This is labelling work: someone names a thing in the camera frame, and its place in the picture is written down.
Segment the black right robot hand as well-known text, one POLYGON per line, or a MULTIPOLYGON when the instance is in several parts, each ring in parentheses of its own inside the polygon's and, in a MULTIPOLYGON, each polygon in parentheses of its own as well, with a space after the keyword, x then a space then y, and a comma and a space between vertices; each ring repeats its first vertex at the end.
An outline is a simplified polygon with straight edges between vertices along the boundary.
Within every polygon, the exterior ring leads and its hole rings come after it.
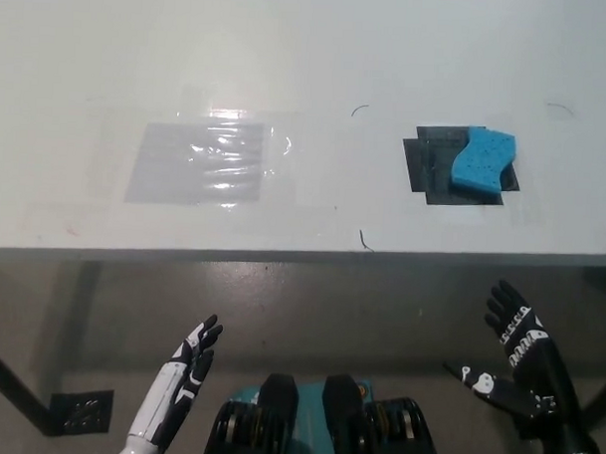
POLYGON ((519 438, 539 441, 542 454, 601 454, 557 344, 535 308, 506 280, 491 288, 487 306, 484 319, 501 344, 510 378, 457 360, 444 363, 447 372, 508 414, 519 438))

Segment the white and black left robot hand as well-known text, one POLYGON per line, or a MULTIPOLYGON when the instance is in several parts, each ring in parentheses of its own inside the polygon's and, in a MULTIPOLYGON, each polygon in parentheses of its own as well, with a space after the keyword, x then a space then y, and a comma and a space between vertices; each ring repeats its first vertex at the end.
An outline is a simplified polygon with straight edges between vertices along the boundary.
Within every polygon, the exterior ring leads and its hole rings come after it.
POLYGON ((210 316, 159 369, 118 454, 165 454, 183 425, 214 361, 223 326, 210 316))

